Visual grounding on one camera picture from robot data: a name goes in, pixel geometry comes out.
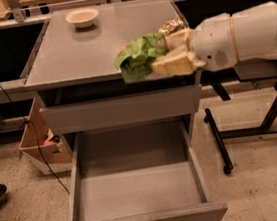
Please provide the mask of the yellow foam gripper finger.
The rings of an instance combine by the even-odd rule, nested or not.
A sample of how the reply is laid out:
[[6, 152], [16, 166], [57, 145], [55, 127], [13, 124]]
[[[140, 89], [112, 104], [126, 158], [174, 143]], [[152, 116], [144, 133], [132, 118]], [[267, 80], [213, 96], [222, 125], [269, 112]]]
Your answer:
[[166, 49], [168, 51], [175, 50], [178, 47], [189, 48], [192, 29], [183, 28], [173, 34], [167, 35], [165, 38]]
[[194, 73], [196, 61], [194, 53], [184, 51], [176, 56], [168, 56], [153, 62], [151, 68], [160, 76], [186, 76]]

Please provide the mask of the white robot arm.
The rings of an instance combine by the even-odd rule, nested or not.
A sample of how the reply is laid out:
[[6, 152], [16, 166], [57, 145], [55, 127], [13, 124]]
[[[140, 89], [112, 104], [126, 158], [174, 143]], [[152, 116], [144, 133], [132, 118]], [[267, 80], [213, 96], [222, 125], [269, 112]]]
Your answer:
[[250, 60], [277, 60], [277, 3], [207, 18], [165, 39], [167, 53], [151, 63], [160, 76], [217, 72]]

